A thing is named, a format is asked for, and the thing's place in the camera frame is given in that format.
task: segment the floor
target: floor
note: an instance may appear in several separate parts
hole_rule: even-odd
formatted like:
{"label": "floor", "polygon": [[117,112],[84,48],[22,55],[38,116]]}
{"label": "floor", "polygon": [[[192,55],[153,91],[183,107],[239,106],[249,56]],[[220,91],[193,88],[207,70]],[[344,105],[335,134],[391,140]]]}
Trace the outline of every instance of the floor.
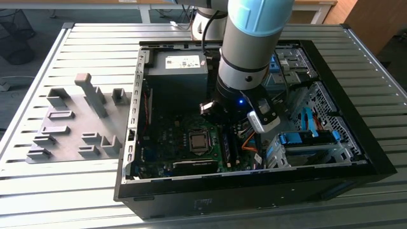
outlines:
{"label": "floor", "polygon": [[[77,23],[140,23],[141,18],[137,10],[57,10],[57,17],[49,19],[48,10],[25,10],[25,15],[36,31],[37,35],[29,40],[29,45],[36,53],[34,60],[24,65],[12,66],[0,58],[0,77],[4,76],[34,76],[48,50],[60,32],[64,22]],[[173,10],[164,14],[176,21],[181,11]],[[168,23],[168,18],[160,17],[159,12],[151,11],[152,23]],[[388,71],[399,81],[404,89],[407,89],[407,41],[399,43],[396,39],[391,40],[381,53],[379,60],[391,62]],[[30,85],[30,78],[17,77],[6,79],[10,89],[0,92],[0,129],[8,127],[13,118],[13,114],[24,99],[26,90]]]}

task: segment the metal panel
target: metal panel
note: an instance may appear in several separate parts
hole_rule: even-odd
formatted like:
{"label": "metal panel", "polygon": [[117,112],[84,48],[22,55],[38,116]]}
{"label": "metal panel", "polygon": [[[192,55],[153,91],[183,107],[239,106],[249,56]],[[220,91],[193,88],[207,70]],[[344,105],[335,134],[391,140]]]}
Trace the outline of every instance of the metal panel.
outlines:
{"label": "metal panel", "polygon": [[397,174],[331,201],[143,222],[112,201],[117,160],[29,165],[25,152],[49,105],[49,88],[77,90],[77,72],[109,91],[129,88],[137,44],[188,40],[169,25],[76,24],[62,30],[0,143],[0,227],[21,228],[405,228],[407,105],[404,91],[340,26],[289,25],[281,39],[312,40],[371,127]]}

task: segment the robotic arm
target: robotic arm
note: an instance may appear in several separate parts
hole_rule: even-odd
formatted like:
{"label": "robotic arm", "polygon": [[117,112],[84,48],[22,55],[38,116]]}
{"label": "robotic arm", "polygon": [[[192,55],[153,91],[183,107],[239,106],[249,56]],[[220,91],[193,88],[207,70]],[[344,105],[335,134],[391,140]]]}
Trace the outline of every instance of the robotic arm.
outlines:
{"label": "robotic arm", "polygon": [[212,102],[201,115],[212,122],[235,122],[247,116],[253,130],[265,133],[280,123],[261,86],[293,0],[167,0],[228,11],[220,50],[219,77]]}

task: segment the blue latch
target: blue latch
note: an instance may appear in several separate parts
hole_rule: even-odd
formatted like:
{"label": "blue latch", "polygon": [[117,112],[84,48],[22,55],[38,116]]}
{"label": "blue latch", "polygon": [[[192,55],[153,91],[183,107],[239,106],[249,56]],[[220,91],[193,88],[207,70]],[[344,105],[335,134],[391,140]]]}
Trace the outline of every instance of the blue latch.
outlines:
{"label": "blue latch", "polygon": [[281,145],[284,145],[287,143],[285,137],[283,135],[280,135],[279,137],[280,137]]}
{"label": "blue latch", "polygon": [[339,134],[337,130],[332,131],[332,136],[333,136],[335,140],[339,142],[340,141],[340,134]]}
{"label": "blue latch", "polygon": [[271,61],[269,61],[269,72],[271,73],[279,73],[280,72],[280,67],[277,62],[275,61],[275,56],[272,55]]}

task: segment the black computer chassis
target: black computer chassis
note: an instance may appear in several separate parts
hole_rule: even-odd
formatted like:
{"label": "black computer chassis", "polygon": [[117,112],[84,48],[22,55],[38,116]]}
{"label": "black computer chassis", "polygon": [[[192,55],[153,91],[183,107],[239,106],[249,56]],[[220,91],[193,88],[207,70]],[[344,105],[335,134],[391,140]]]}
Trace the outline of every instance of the black computer chassis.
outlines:
{"label": "black computer chassis", "polygon": [[[163,43],[197,44],[193,41],[156,42]],[[379,181],[396,173],[312,41],[279,41],[279,45],[293,43],[303,48],[312,62],[369,163],[348,167],[301,168],[267,173],[253,171],[251,175],[121,184],[121,151],[113,199],[123,202],[141,219],[277,208],[328,200],[356,186]]]}

